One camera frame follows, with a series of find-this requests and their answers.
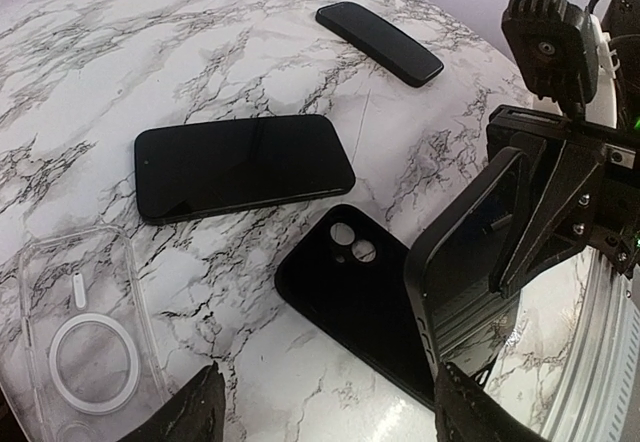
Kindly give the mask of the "black phone case camera cutouts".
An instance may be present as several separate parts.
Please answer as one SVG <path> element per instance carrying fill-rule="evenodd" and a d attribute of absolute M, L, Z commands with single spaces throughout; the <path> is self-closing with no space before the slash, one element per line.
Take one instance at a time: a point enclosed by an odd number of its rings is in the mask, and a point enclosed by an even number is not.
<path fill-rule="evenodd" d="M 411 87 L 424 86 L 444 70 L 443 62 L 426 47 L 357 3 L 323 6 L 315 20 Z"/>

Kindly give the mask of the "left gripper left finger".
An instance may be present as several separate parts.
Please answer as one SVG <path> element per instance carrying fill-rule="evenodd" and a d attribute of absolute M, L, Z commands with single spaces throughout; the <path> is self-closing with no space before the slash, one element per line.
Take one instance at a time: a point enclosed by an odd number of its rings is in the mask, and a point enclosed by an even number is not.
<path fill-rule="evenodd" d="M 225 381 L 213 362 L 120 441 L 222 442 L 225 410 Z"/>

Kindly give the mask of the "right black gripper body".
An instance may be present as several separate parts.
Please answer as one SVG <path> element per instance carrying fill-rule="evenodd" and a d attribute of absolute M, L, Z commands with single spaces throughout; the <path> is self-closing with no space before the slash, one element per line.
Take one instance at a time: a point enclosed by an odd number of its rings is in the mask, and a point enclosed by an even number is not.
<path fill-rule="evenodd" d="M 618 273 L 632 273 L 639 263 L 639 136 L 593 122 L 501 105 L 487 125 L 489 156 L 512 147 L 511 138 L 516 134 L 551 141 L 586 138 L 605 145 L 604 180 L 586 247 L 600 251 Z"/>

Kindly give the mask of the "black cased phone dual camera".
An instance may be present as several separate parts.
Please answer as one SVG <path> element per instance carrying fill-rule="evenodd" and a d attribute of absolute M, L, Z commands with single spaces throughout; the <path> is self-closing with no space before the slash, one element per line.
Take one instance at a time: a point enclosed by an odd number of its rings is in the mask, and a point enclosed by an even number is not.
<path fill-rule="evenodd" d="M 296 311 L 419 403 L 434 382 L 403 281 L 407 247 L 354 206 L 331 208 L 279 264 Z"/>

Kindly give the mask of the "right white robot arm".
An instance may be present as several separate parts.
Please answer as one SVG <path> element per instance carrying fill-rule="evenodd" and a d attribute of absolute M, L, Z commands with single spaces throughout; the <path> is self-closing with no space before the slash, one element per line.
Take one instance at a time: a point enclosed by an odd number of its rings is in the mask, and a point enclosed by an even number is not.
<path fill-rule="evenodd" d="M 504 297 L 593 247 L 614 269 L 639 263 L 639 0 L 603 18 L 568 0 L 509 0 L 501 27 L 534 110 L 502 106 L 488 154 L 519 150 L 527 173 L 489 288 Z"/>

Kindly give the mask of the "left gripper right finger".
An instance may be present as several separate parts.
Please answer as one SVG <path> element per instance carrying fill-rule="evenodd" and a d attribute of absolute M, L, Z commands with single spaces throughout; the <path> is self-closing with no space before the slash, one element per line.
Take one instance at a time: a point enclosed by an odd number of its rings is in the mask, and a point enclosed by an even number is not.
<path fill-rule="evenodd" d="M 499 404 L 459 367 L 441 362 L 435 379 L 438 441 L 537 442 L 540 436 Z"/>

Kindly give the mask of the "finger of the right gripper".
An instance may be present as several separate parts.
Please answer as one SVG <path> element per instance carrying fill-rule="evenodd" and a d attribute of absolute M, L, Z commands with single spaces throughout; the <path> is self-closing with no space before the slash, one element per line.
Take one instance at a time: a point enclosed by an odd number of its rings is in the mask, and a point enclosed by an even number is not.
<path fill-rule="evenodd" d="M 489 290 L 510 298 L 533 278 L 584 249 L 604 180 L 605 145 L 516 134 L 529 173 L 516 186 L 515 213 Z"/>

